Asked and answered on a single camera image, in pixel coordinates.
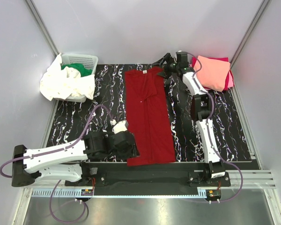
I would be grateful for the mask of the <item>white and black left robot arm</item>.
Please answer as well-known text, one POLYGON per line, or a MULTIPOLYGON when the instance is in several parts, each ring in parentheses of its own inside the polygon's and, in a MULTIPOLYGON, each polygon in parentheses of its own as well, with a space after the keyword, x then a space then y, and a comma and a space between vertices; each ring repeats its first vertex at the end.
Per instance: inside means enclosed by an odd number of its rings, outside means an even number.
POLYGON ((71 183, 90 179, 81 164, 72 161, 103 160, 108 156, 118 159, 140 155, 134 135, 129 131, 90 132, 81 139, 42 149, 28 149, 24 145, 14 148, 12 162, 13 187, 24 187, 41 180, 65 180, 71 183))

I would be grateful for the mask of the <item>white t shirt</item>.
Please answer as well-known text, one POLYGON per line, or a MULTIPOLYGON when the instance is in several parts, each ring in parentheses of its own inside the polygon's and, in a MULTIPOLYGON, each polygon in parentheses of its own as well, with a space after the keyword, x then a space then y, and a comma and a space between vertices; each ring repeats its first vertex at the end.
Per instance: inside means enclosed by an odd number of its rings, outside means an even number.
POLYGON ((61 69, 62 53, 58 54, 40 80, 40 93, 48 100, 65 100, 69 96, 86 95, 90 100, 91 76, 81 77, 80 73, 69 68, 61 69))

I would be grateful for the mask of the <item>dark red t shirt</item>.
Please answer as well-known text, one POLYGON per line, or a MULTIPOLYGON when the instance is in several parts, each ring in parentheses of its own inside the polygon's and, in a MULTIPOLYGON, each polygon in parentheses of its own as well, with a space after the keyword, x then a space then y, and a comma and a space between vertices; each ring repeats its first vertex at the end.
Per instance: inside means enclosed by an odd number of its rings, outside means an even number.
POLYGON ((125 73, 126 120, 134 134, 138 157, 128 166, 167 164, 176 160, 163 78, 159 67, 125 73))

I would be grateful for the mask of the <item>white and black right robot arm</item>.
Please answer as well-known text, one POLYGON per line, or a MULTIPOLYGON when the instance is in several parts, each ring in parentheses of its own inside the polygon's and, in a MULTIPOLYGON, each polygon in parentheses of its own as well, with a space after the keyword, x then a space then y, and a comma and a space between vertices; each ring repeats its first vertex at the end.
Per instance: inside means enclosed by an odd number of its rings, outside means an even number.
POLYGON ((191 118, 198 127, 204 150, 204 169, 197 182, 220 187, 225 180, 226 171, 213 130, 214 100, 197 78, 202 64, 199 63, 198 69, 192 68, 188 61, 188 52, 179 51, 176 52, 175 58, 168 52, 152 65, 163 68, 158 75, 164 79, 176 74, 190 91, 192 95, 191 118))

